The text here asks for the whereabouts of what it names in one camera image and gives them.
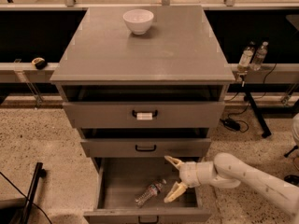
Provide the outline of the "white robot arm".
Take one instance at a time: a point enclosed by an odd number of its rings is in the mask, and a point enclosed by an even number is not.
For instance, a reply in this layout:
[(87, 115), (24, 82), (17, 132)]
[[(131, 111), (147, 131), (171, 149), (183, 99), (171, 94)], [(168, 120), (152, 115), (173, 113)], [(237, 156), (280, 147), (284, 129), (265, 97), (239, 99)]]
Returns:
[(164, 198), (171, 203), (188, 188), (210, 185), (220, 189), (234, 189), (244, 183), (264, 196), (287, 215), (298, 218), (299, 188), (282, 179), (245, 164), (229, 153), (219, 153), (213, 161), (181, 161), (164, 157), (177, 170), (180, 182), (176, 182)]

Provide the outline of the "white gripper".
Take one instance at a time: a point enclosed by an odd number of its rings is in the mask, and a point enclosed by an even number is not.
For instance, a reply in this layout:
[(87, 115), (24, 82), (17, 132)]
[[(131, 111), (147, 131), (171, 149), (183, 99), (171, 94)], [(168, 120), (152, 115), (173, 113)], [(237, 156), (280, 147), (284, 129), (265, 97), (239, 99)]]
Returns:
[(179, 170), (179, 178), (181, 182), (176, 182), (168, 194), (164, 198), (165, 203), (171, 203), (180, 197), (187, 188), (195, 188), (200, 185), (197, 176), (197, 163), (194, 161), (183, 162), (180, 159), (165, 156), (169, 163), (171, 163), (177, 170)]

